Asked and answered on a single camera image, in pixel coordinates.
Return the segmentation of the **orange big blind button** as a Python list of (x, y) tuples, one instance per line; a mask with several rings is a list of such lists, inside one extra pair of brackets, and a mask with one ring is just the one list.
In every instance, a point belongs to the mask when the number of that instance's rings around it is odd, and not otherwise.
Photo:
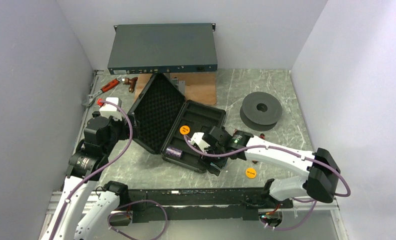
[(180, 128), (179, 128), (179, 133), (181, 134), (181, 135), (188, 135), (189, 133), (190, 133), (190, 127), (188, 126), (188, 125), (182, 125)]

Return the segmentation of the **black foam-lined poker case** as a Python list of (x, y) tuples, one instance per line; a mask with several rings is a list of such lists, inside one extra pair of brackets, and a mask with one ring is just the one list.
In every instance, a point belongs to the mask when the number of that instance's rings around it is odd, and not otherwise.
[[(212, 127), (224, 124), (226, 112), (213, 106), (207, 106), (193, 100), (183, 104), (173, 101), (145, 100), (134, 102), (128, 111), (128, 117), (133, 126), (133, 140), (154, 155), (160, 155), (163, 160), (188, 168), (198, 173), (208, 170), (199, 162), (201, 155), (194, 152), (186, 143), (179, 128), (190, 127), (191, 137), (196, 132), (205, 133)], [(165, 154), (167, 147), (182, 150), (181, 158)]]

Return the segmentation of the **purple poker chip stack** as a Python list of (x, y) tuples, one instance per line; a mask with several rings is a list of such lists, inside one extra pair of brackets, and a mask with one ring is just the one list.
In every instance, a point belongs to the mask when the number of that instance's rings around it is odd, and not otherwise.
[(165, 154), (170, 156), (170, 157), (174, 157), (174, 158), (178, 158), (180, 159), (182, 156), (183, 151), (171, 146), (168, 146), (165, 150)]

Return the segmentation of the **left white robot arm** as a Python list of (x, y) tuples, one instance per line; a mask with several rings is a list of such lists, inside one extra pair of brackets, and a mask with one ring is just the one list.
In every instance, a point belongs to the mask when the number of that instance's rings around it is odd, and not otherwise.
[(42, 239), (90, 239), (112, 210), (123, 210), (128, 206), (128, 186), (110, 181), (104, 185), (92, 208), (83, 213), (109, 163), (111, 151), (118, 141), (129, 140), (131, 131), (130, 120), (126, 117), (93, 114), (84, 128), (84, 138), (69, 159), (60, 201)]

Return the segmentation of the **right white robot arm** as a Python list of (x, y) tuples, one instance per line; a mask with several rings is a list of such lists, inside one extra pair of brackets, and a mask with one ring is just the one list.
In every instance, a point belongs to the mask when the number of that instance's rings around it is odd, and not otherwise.
[(315, 152), (296, 150), (266, 141), (249, 132), (237, 130), (229, 134), (221, 127), (196, 132), (187, 141), (192, 150), (210, 158), (230, 158), (274, 164), (294, 173), (285, 179), (269, 179), (261, 194), (262, 203), (272, 208), (280, 201), (310, 197), (331, 203), (336, 192), (340, 169), (330, 152), (318, 148)]

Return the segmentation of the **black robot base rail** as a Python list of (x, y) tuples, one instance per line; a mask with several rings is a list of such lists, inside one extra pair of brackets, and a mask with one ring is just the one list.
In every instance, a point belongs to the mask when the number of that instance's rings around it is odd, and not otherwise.
[(290, 209), (291, 200), (273, 201), (261, 187), (130, 189), (122, 194), (110, 222), (122, 226), (151, 221), (240, 219), (257, 221), (264, 211)]

